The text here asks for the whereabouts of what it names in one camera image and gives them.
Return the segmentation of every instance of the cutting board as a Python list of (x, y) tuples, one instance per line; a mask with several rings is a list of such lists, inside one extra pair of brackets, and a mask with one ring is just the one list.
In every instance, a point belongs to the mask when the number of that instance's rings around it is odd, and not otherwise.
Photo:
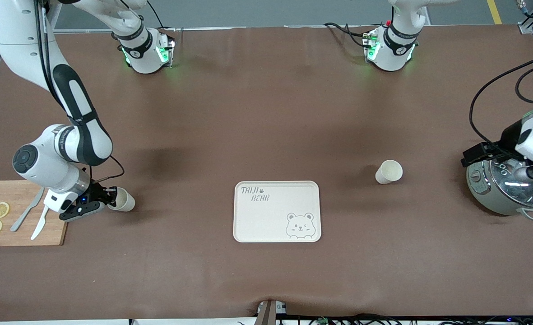
[(0, 181), (0, 202), (6, 202), (10, 205), (8, 215), (0, 218), (3, 223), (2, 231), (0, 231), (0, 246), (62, 245), (66, 234), (66, 223), (58, 218), (57, 212), (52, 210), (49, 210), (46, 215), (46, 225), (42, 232), (36, 239), (30, 240), (42, 215), (47, 189), (37, 206), (29, 212), (21, 227), (16, 232), (10, 231), (13, 223), (29, 206), (39, 190), (40, 186), (31, 181)]

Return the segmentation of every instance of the yellow floor line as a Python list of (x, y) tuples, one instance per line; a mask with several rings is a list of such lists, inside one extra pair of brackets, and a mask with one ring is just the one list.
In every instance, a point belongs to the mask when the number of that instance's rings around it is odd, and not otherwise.
[(501, 22), (501, 17), (499, 16), (499, 11), (497, 10), (495, 0), (487, 0), (487, 5), (489, 6), (489, 11), (491, 11), (491, 16), (493, 16), (493, 22), (495, 25), (503, 24)]

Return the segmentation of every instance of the bear drawing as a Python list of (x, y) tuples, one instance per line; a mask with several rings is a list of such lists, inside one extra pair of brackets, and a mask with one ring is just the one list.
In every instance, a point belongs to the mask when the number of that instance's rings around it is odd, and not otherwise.
[(306, 238), (314, 236), (316, 229), (312, 223), (314, 217), (312, 214), (305, 214), (304, 216), (297, 216), (296, 214), (288, 214), (287, 235), (289, 237)]

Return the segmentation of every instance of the paper cup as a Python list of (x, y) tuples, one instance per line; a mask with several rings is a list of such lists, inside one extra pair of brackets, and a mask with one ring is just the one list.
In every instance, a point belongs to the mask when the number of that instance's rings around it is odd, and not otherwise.
[(403, 167), (394, 160), (385, 160), (375, 173), (375, 179), (380, 184), (388, 184), (393, 181), (398, 181), (402, 176)]
[(116, 206), (108, 205), (108, 208), (111, 208), (115, 211), (128, 212), (134, 208), (136, 205), (136, 200), (122, 187), (118, 187), (118, 195), (116, 196)]

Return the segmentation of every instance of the knife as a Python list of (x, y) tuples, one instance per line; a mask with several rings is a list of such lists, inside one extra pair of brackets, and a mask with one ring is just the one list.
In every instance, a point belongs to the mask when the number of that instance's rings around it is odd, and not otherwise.
[(34, 239), (36, 239), (40, 232), (42, 232), (42, 229), (46, 225), (46, 214), (48, 213), (49, 209), (50, 208), (48, 208), (47, 205), (44, 205), (44, 210), (42, 211), (42, 215), (40, 216), (40, 221), (37, 222), (36, 229), (33, 231), (32, 238), (30, 238), (30, 240), (33, 241)]
[(37, 206), (37, 204), (42, 199), (42, 195), (44, 194), (45, 188), (42, 187), (39, 192), (37, 192), (36, 197), (33, 198), (32, 203), (29, 204), (29, 206), (26, 208), (26, 210), (21, 214), (21, 216), (14, 222), (12, 225), (12, 228), (10, 228), (10, 231), (15, 232), (19, 229), (19, 226), (21, 226), (23, 220), (25, 220), (25, 217), (28, 215), (28, 213)]

